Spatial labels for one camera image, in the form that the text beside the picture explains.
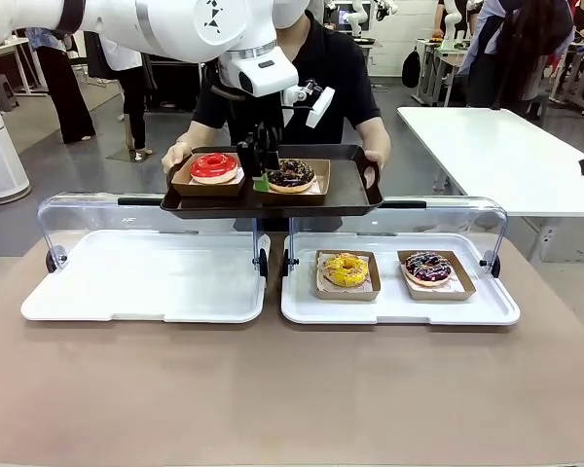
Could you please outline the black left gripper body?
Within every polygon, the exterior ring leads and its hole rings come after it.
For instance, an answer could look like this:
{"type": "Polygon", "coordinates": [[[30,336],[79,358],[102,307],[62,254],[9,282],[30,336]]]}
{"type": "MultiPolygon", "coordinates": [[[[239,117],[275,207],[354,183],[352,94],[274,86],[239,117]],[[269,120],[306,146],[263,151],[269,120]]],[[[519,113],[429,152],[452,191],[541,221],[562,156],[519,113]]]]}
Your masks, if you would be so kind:
{"type": "Polygon", "coordinates": [[[252,102],[252,134],[261,147],[278,147],[283,130],[279,95],[256,97],[252,102]]]}

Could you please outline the person's right hand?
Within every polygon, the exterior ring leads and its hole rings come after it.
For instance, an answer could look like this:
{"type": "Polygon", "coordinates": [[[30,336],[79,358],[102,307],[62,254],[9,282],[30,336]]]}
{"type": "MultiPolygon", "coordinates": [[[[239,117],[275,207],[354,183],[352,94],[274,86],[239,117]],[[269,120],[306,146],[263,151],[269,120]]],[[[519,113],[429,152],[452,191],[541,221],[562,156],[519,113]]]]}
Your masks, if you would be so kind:
{"type": "Polygon", "coordinates": [[[162,158],[164,174],[168,175],[170,171],[192,155],[192,147],[187,142],[176,142],[172,145],[162,158]]]}

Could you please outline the person's left hand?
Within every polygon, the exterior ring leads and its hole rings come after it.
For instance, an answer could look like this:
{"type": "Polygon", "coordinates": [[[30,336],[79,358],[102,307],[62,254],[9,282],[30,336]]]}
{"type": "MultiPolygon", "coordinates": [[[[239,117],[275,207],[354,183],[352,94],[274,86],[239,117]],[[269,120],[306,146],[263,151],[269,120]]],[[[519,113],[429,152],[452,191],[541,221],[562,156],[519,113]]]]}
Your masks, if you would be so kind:
{"type": "Polygon", "coordinates": [[[364,178],[366,186],[371,187],[380,180],[386,157],[380,152],[369,149],[365,150],[365,157],[371,164],[364,169],[364,178]]]}

